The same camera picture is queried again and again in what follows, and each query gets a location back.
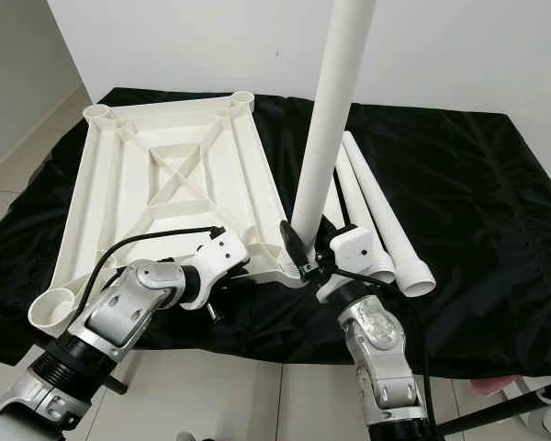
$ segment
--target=black fabric sheet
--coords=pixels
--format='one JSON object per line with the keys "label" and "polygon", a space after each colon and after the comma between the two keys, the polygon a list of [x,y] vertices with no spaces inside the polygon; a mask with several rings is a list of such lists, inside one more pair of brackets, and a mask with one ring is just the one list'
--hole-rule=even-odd
{"label": "black fabric sheet", "polygon": [[[210,94],[114,89],[110,106]],[[312,102],[257,96],[254,119],[289,216]],[[431,373],[452,378],[551,375],[551,182],[504,115],[353,105],[347,123],[437,289],[412,300],[425,323]],[[50,283],[87,126],[51,152],[0,222],[0,361],[16,363],[36,336],[27,308]],[[198,347],[279,362],[350,361],[314,288],[241,285],[204,311],[161,311],[146,348]],[[420,370],[418,330],[405,325]]]}

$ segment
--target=white pvc pipe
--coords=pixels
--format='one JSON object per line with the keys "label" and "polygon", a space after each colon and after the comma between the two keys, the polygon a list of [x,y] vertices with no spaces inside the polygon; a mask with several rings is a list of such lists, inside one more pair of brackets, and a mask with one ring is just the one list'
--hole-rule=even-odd
{"label": "white pvc pipe", "polygon": [[382,242],[377,235],[376,225],[371,219],[369,209],[365,203],[359,183],[355,177],[353,168],[347,158],[347,153],[344,148],[339,149],[337,157],[337,175],[339,176],[339,184],[343,192],[343,199],[349,213],[349,220],[352,224],[358,227],[363,227],[372,232],[373,236],[373,255],[371,256],[371,271],[370,275],[373,278],[382,282],[391,283],[394,281],[394,264],[389,254],[386,253]]}
{"label": "white pvc pipe", "polygon": [[345,226],[343,211],[341,210],[341,201],[339,200],[339,195],[337,194],[337,186],[334,184],[334,179],[331,179],[331,184],[329,185],[329,191],[327,193],[327,200],[324,203],[324,211],[322,214],[324,214],[324,216],[337,230],[340,230]]}
{"label": "white pvc pipe", "polygon": [[374,14],[375,0],[335,0],[292,227],[311,253]]}
{"label": "white pvc pipe", "polygon": [[365,196],[377,229],[384,240],[394,266],[396,283],[409,297],[418,297],[432,291],[436,285],[429,267],[417,256],[394,210],[365,161],[351,132],[343,134],[343,146],[353,166],[355,176]]}

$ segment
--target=tiled floor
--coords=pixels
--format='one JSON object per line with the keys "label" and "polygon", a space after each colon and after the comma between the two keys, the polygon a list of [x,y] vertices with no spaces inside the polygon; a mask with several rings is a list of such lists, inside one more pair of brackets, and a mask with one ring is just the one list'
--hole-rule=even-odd
{"label": "tiled floor", "polygon": [[85,89],[79,88],[0,164],[0,219],[53,145],[82,118],[82,110],[90,104]]}
{"label": "tiled floor", "polygon": [[[42,130],[29,137],[0,166],[0,218],[26,186],[51,146],[89,105],[78,91]],[[38,353],[17,367],[0,365],[0,391]],[[223,441],[363,441],[354,369],[343,366],[278,364],[202,351],[135,352],[119,368],[131,374],[127,395],[99,391],[72,441],[173,440],[179,430]],[[433,379],[439,422],[503,400],[480,397],[464,380]],[[519,418],[451,435],[448,441],[537,441]]]}

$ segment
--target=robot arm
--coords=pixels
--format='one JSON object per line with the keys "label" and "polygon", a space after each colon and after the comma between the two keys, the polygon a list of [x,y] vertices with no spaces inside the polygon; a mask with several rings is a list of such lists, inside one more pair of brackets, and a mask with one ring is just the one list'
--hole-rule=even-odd
{"label": "robot arm", "polygon": [[283,222],[280,229],[300,274],[319,285],[317,299],[337,315],[355,363],[370,438],[432,439],[435,434],[405,356],[406,335],[399,320],[382,305],[378,288],[348,277],[371,272],[371,232],[347,226],[329,240],[328,255],[317,254],[316,262],[309,262],[289,224]]}
{"label": "robot arm", "polygon": [[152,315],[176,304],[203,307],[214,285],[249,255],[223,232],[194,256],[138,260],[85,309],[0,399],[0,440],[61,440],[87,413],[96,391],[144,333]]}

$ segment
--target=white wall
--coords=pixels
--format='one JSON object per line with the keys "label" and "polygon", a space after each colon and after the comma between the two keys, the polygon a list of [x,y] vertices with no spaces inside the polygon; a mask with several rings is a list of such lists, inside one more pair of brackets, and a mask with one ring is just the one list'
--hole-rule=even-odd
{"label": "white wall", "polygon": [[[113,86],[314,95],[332,0],[49,0]],[[551,175],[551,0],[379,0],[355,101],[508,113]]]}
{"label": "white wall", "polygon": [[0,0],[0,160],[81,84],[44,0]]}

